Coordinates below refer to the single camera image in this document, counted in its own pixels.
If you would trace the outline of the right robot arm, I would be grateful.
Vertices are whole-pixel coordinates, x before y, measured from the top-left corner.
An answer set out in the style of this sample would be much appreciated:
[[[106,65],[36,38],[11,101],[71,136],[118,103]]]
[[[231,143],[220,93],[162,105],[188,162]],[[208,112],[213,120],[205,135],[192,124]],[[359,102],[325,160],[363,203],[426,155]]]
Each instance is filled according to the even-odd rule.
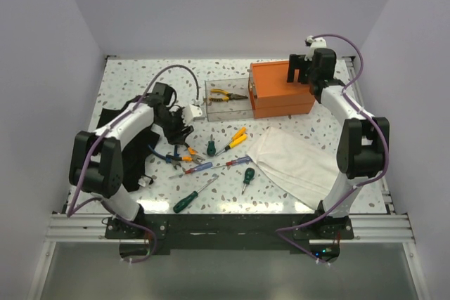
[[[347,95],[348,85],[334,77],[336,63],[335,52],[325,47],[315,48],[310,56],[291,54],[288,59],[287,82],[298,76],[297,81],[309,86],[310,94],[342,127],[336,154],[340,173],[319,202],[317,217],[303,224],[314,224],[315,234],[323,239],[338,231],[336,219],[349,215],[360,190],[380,180],[389,165],[389,121],[373,116]]]

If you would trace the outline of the orange handled wire stripper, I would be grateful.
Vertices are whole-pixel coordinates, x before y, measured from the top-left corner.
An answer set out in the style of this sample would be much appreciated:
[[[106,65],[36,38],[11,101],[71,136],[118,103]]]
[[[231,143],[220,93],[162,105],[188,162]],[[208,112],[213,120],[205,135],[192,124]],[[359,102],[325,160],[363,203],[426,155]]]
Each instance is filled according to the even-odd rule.
[[[201,157],[196,150],[194,150],[192,147],[190,147],[187,143],[185,143],[184,147],[188,151],[187,156],[181,156],[182,162],[193,162],[195,164],[201,164],[205,159]]]

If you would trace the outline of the clear drawer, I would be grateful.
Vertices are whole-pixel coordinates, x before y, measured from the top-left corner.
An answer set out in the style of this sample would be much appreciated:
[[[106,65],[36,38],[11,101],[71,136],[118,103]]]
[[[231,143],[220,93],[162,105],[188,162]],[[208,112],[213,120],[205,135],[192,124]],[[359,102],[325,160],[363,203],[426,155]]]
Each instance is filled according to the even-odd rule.
[[[229,93],[237,93],[248,97],[247,100],[230,100],[227,102],[210,102],[211,89],[222,89]],[[209,122],[224,122],[239,119],[252,119],[254,117],[250,103],[247,78],[217,79],[205,81],[205,111]]]

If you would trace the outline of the yellow black long-nose pliers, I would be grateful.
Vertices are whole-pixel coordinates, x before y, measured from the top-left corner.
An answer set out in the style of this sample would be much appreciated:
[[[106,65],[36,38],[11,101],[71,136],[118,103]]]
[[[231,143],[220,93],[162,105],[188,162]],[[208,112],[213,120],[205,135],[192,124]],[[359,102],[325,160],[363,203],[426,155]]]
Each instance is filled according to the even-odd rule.
[[[217,97],[210,96],[209,101],[210,102],[227,102],[230,100],[247,100],[248,97],[245,95],[237,94],[237,93],[229,93],[228,91],[222,90],[222,89],[211,89],[211,94],[219,94]]]

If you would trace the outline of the stubby green screwdriver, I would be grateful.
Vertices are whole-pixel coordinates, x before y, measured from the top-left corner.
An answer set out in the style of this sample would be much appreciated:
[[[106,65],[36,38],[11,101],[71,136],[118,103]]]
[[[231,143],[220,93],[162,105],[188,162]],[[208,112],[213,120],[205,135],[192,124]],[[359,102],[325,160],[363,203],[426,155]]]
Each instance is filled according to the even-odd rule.
[[[217,150],[215,147],[214,137],[211,134],[210,139],[207,142],[207,156],[214,157],[216,155],[216,152],[217,152]]]
[[[245,193],[245,189],[249,186],[250,182],[255,177],[255,170],[253,168],[247,168],[244,173],[244,179],[243,179],[243,188],[241,191],[241,194],[243,195]]]

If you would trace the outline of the yellow handled screwdriver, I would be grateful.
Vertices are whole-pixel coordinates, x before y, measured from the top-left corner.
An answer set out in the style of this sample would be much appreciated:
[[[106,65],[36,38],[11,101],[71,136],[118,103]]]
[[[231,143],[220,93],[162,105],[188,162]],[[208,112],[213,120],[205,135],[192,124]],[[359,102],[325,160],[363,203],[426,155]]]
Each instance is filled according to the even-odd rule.
[[[236,147],[237,145],[241,144],[242,142],[244,142],[246,139],[248,138],[247,134],[243,134],[242,136],[240,136],[239,138],[231,141],[228,145],[226,145],[222,150],[220,150],[217,155],[222,154],[223,152],[227,152],[230,149],[233,149],[234,147]]]

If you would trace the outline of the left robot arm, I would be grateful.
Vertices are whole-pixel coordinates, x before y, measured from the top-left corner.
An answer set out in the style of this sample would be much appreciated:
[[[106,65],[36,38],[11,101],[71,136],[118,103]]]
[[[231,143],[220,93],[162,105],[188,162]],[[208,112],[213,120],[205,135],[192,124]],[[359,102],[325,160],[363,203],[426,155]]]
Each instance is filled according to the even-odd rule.
[[[176,91],[169,85],[156,83],[153,90],[133,99],[104,126],[93,132],[80,131],[75,136],[69,170],[69,182],[75,186],[73,202],[79,192],[99,197],[117,217],[121,230],[130,238],[144,234],[146,222],[139,217],[142,206],[132,199],[123,185],[122,151],[132,142],[140,141],[144,131],[153,124],[163,130],[170,145],[184,145],[193,127],[186,124],[184,109],[170,110]]]

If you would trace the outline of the blue handled pliers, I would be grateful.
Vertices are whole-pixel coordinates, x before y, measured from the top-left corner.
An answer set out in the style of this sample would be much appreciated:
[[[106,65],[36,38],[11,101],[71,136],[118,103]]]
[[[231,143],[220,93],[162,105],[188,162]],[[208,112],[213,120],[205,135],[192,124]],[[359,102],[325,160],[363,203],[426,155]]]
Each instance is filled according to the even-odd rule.
[[[181,168],[182,157],[178,153],[178,146],[177,145],[174,146],[174,153],[173,154],[167,153],[166,155],[160,154],[150,144],[148,144],[147,147],[150,150],[150,153],[152,155],[154,155],[157,158],[163,160],[166,164],[171,164],[175,169]]]

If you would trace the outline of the orange handled screwdriver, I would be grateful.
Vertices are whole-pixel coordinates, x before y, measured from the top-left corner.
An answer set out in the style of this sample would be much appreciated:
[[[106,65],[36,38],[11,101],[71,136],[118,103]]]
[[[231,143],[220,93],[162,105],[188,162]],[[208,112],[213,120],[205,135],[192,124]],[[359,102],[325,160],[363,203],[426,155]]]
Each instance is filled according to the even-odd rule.
[[[235,140],[235,139],[237,139],[237,138],[239,138],[240,136],[242,136],[243,134],[246,134],[246,131],[247,131],[247,129],[245,128],[245,127],[243,127],[243,128],[241,128],[232,138],[231,138],[231,141],[233,141],[233,140]]]

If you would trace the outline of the orange drawer cabinet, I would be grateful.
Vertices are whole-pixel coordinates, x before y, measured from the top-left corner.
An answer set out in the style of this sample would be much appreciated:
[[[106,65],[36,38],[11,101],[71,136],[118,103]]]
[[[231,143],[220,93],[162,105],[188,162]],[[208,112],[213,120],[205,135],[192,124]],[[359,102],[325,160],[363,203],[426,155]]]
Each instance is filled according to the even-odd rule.
[[[287,79],[287,60],[250,64],[248,92],[255,119],[310,113],[316,100],[309,86]]]

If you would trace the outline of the red blue clear screwdriver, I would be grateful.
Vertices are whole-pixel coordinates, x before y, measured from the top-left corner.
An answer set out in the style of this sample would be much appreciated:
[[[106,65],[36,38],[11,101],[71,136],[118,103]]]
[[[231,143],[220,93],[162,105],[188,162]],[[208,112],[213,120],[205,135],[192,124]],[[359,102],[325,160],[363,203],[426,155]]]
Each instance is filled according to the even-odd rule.
[[[226,162],[225,164],[220,164],[215,166],[214,168],[220,168],[220,167],[231,167],[237,164],[243,164],[243,163],[248,163],[251,161],[251,158],[249,156],[244,156],[244,157],[239,157],[237,159],[233,159],[231,161]]]

